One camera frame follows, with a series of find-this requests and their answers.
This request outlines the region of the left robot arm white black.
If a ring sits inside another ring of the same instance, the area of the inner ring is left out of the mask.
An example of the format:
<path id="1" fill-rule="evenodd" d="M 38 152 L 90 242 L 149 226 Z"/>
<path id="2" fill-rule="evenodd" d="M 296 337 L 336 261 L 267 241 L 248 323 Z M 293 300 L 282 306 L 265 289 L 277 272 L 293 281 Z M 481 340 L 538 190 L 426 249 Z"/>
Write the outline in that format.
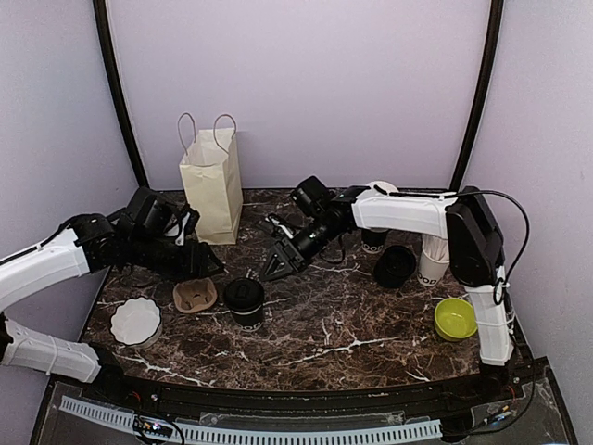
<path id="1" fill-rule="evenodd" d="M 70 278 L 110 267 L 140 266 L 171 281 L 208 278 L 224 266 L 205 242 L 124 229 L 100 214 L 62 223 L 46 240 L 1 261 L 1 308 Z M 1 317 L 1 364 L 63 375 L 95 390 L 111 404 L 131 396 L 119 363 L 100 346 L 69 342 Z"/>

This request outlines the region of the black paper coffee cup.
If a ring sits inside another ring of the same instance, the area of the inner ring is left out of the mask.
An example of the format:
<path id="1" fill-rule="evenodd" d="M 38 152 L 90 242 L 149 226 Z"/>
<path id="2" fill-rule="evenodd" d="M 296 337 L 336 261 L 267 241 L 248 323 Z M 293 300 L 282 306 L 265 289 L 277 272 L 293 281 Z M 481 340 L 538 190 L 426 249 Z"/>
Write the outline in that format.
<path id="1" fill-rule="evenodd" d="M 250 311 L 231 311 L 233 319 L 247 333 L 258 331 L 264 323 L 264 308 L 260 304 Z"/>

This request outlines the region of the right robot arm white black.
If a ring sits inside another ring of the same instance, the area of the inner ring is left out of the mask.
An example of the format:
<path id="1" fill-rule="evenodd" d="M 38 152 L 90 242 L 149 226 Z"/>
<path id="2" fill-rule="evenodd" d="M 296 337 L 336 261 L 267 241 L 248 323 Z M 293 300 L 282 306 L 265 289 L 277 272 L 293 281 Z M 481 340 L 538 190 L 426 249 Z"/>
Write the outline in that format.
<path id="1" fill-rule="evenodd" d="M 392 191 L 378 183 L 353 185 L 335 194 L 311 176 L 290 197 L 311 223 L 270 248 L 259 274 L 270 282 L 299 273 L 334 239 L 355 229 L 399 230 L 431 235 L 448 243 L 453 277 L 473 305 L 480 360 L 489 365 L 473 381 L 473 394 L 494 401 L 509 385 L 513 319 L 504 304 L 512 268 L 505 264 L 503 234 L 489 208 L 486 190 L 460 192 Z"/>

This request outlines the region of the black plastic cup lid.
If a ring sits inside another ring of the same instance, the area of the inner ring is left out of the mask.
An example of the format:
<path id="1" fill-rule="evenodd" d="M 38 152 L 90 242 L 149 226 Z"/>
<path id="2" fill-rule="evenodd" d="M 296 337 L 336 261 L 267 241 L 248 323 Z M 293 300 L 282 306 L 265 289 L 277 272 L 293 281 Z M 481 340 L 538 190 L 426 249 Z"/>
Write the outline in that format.
<path id="1" fill-rule="evenodd" d="M 264 289 L 260 282 L 246 278 L 236 278 L 223 290 L 225 305 L 234 312 L 251 312 L 264 302 Z"/>

